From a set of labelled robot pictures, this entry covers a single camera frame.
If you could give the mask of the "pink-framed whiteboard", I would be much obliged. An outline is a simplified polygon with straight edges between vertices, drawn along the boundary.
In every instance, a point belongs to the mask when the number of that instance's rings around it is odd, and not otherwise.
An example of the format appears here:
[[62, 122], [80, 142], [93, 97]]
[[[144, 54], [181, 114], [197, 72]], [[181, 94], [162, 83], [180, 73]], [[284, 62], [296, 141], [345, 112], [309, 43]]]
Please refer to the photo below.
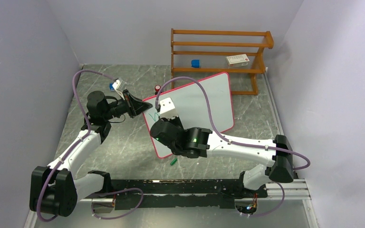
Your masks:
[[220, 133], [234, 126], [230, 76], [218, 73], [187, 85], [164, 91], [159, 99], [170, 97], [184, 129], [200, 127]]

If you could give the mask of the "green marker cap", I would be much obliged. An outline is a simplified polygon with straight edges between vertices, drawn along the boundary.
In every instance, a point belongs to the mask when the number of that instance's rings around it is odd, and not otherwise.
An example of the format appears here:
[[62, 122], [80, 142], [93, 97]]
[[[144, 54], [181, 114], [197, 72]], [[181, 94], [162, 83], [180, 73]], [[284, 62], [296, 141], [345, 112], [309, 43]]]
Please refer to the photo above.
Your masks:
[[171, 162], [170, 162], [170, 165], [173, 166], [176, 164], [176, 162], [178, 161], [177, 158], [174, 158]]

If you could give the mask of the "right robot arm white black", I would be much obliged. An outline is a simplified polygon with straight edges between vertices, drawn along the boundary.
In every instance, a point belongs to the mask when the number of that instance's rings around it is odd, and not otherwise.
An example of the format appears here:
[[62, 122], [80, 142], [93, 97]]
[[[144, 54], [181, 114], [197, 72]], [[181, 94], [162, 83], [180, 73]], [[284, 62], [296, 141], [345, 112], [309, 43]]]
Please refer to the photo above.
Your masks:
[[269, 140], [227, 135], [224, 140], [210, 129], [183, 129], [181, 124], [162, 118], [152, 125], [150, 136], [174, 155], [192, 159], [225, 156], [257, 163], [255, 168], [244, 172], [237, 185], [239, 194], [244, 197], [270, 181], [291, 183], [294, 180], [293, 157], [286, 152], [290, 146], [283, 135]]

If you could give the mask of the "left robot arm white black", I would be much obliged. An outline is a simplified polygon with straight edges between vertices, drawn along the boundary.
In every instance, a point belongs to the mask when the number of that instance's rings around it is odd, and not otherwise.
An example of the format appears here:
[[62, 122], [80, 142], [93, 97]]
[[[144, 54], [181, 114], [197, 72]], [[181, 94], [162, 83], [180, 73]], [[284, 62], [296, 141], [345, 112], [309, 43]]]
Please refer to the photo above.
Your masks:
[[53, 162], [36, 167], [31, 175], [29, 208], [54, 217], [69, 216], [76, 204], [93, 194], [105, 198], [114, 187], [110, 174], [90, 171], [78, 180], [75, 175], [88, 156], [109, 135], [111, 119], [128, 114], [134, 118], [152, 108], [152, 104], [132, 96], [128, 90], [122, 99], [93, 91], [87, 96], [85, 122], [74, 142]]

